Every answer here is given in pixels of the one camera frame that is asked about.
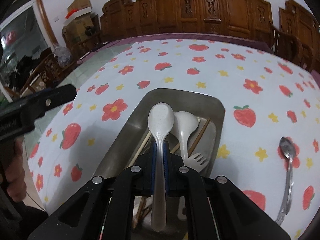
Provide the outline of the person's left hand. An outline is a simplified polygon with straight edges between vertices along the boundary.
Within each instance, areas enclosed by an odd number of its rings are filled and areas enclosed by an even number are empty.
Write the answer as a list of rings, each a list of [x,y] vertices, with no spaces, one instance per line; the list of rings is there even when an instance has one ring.
[[[25,170],[23,168],[23,137],[15,140],[14,158],[5,171],[9,183],[7,193],[16,203],[21,202],[27,195]]]

